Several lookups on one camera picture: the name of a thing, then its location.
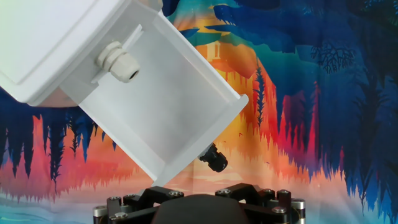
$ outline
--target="screw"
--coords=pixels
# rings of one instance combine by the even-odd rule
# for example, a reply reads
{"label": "screw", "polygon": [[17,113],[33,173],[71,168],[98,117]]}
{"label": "screw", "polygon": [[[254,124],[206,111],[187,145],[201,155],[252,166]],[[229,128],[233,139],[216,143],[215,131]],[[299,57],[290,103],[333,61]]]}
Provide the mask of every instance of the screw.
{"label": "screw", "polygon": [[285,213],[286,212],[286,208],[284,207],[275,207],[272,209],[273,212],[275,213]]}
{"label": "screw", "polygon": [[119,196],[113,196],[113,197],[109,197],[110,200],[119,200],[120,197]]}
{"label": "screw", "polygon": [[301,198],[293,198],[292,202],[305,202],[305,200]]}
{"label": "screw", "polygon": [[104,209],[104,208],[106,208],[105,205],[100,205],[100,206],[94,207],[94,209]]}
{"label": "screw", "polygon": [[184,193],[182,193],[181,191],[178,191],[178,190],[172,190],[169,192],[169,195],[171,195],[173,197],[179,197],[179,196],[184,196]]}
{"label": "screw", "polygon": [[112,216],[110,219],[111,220],[122,220],[128,217],[128,214],[124,213],[124,212],[118,212],[115,213],[114,216]]}
{"label": "screw", "polygon": [[230,189],[221,189],[216,191],[216,194],[230,194],[230,193],[231,193]]}
{"label": "screw", "polygon": [[279,190],[278,193],[287,194],[289,191],[287,190]]}

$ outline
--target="white cable gland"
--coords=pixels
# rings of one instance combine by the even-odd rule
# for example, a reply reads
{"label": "white cable gland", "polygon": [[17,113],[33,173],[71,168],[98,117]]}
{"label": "white cable gland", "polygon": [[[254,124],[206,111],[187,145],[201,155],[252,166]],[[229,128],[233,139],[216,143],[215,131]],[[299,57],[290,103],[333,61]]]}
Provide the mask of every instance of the white cable gland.
{"label": "white cable gland", "polygon": [[98,56],[97,65],[119,81],[128,83],[140,70],[140,65],[117,41],[110,43]]}

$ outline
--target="black connector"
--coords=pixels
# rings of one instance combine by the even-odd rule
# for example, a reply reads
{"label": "black connector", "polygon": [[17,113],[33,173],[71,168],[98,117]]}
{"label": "black connector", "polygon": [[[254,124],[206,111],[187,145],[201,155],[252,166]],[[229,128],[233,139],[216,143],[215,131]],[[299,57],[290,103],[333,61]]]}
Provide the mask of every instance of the black connector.
{"label": "black connector", "polygon": [[209,167],[216,172],[223,171],[228,165],[226,157],[222,153],[217,152],[217,147],[214,143],[210,146],[205,155],[199,157],[199,160],[208,162]]}

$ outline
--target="black metal mount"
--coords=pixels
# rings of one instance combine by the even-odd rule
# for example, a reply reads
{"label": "black metal mount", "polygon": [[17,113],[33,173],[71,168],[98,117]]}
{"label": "black metal mount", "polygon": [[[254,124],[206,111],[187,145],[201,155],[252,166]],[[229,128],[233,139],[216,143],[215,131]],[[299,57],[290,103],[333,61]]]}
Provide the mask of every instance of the black metal mount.
{"label": "black metal mount", "polygon": [[275,193],[249,184],[186,197],[178,190],[150,187],[141,196],[108,198],[93,209],[93,218],[94,224],[303,224],[305,201],[287,190]]}

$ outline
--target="colorful tapestry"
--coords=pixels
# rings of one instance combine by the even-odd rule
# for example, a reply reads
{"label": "colorful tapestry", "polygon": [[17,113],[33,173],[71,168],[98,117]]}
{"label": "colorful tapestry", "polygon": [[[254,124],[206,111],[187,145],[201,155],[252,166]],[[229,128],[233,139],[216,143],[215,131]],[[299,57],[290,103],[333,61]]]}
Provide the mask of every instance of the colorful tapestry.
{"label": "colorful tapestry", "polygon": [[[398,223],[398,3],[164,0],[164,14],[249,104],[166,187],[287,189],[309,224]],[[151,179],[79,108],[0,95],[0,223],[92,223]]]}

